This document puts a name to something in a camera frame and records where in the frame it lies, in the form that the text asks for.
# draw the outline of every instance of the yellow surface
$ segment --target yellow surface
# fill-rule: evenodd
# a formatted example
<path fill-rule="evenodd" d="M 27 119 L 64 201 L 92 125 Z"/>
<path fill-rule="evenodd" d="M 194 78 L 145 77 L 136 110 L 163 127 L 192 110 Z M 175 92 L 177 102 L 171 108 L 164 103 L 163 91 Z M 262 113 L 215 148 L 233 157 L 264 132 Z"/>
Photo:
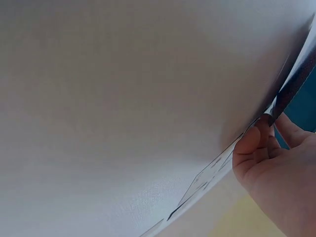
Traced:
<path fill-rule="evenodd" d="M 246 196 L 224 215 L 209 237 L 285 237 L 265 216 L 256 203 Z"/>

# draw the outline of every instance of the white surface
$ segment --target white surface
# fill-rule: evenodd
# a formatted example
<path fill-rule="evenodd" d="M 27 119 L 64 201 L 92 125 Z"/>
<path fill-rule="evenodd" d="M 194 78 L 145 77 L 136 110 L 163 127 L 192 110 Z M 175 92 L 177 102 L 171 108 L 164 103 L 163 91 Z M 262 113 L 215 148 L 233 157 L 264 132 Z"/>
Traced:
<path fill-rule="evenodd" d="M 1 236 L 137 237 L 167 217 L 315 5 L 1 1 Z"/>
<path fill-rule="evenodd" d="M 231 171 L 156 237 L 207 237 L 223 215 L 244 195 L 245 190 Z"/>

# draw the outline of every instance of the hand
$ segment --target hand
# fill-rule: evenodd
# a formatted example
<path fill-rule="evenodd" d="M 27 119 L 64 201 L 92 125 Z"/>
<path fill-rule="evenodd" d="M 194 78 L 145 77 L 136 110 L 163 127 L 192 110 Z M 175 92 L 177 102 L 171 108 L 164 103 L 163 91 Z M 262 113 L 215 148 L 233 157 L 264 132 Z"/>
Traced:
<path fill-rule="evenodd" d="M 237 142 L 233 170 L 265 214 L 288 236 L 316 236 L 316 134 L 282 114 L 276 128 L 290 150 L 280 147 L 263 115 Z"/>

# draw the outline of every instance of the finger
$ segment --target finger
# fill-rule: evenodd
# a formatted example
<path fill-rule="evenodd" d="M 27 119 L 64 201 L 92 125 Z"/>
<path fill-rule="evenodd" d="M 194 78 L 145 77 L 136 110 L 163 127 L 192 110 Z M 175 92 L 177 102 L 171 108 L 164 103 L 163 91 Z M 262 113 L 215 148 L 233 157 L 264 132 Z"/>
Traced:
<path fill-rule="evenodd" d="M 255 123 L 255 126 L 260 131 L 260 142 L 258 144 L 257 150 L 254 152 L 254 159 L 257 163 L 265 159 L 269 159 L 267 145 L 270 133 L 270 127 L 268 124 L 269 115 L 262 115 L 260 119 Z"/>
<path fill-rule="evenodd" d="M 259 142 L 260 131 L 257 127 L 252 127 L 235 145 L 233 169 L 235 176 L 241 183 L 248 170 L 256 164 L 253 153 L 257 149 Z"/>
<path fill-rule="evenodd" d="M 286 115 L 282 113 L 275 122 L 276 128 L 280 135 L 287 143 L 289 148 L 299 146 L 310 133 L 304 131 L 299 126 L 294 124 Z"/>
<path fill-rule="evenodd" d="M 275 126 L 272 125 L 270 127 L 270 131 L 269 131 L 269 137 L 274 137 L 275 136 Z"/>
<path fill-rule="evenodd" d="M 257 127 L 251 127 L 247 133 L 236 143 L 234 153 L 238 155 L 252 154 L 260 142 L 260 131 Z"/>
<path fill-rule="evenodd" d="M 258 148 L 265 148 L 268 144 L 268 137 L 270 133 L 270 127 L 268 121 L 264 118 L 259 119 L 255 126 L 259 129 L 260 132 L 260 142 L 258 144 Z"/>
<path fill-rule="evenodd" d="M 282 155 L 285 149 L 281 148 L 279 142 L 275 137 L 270 136 L 268 139 L 268 156 L 270 159 Z"/>

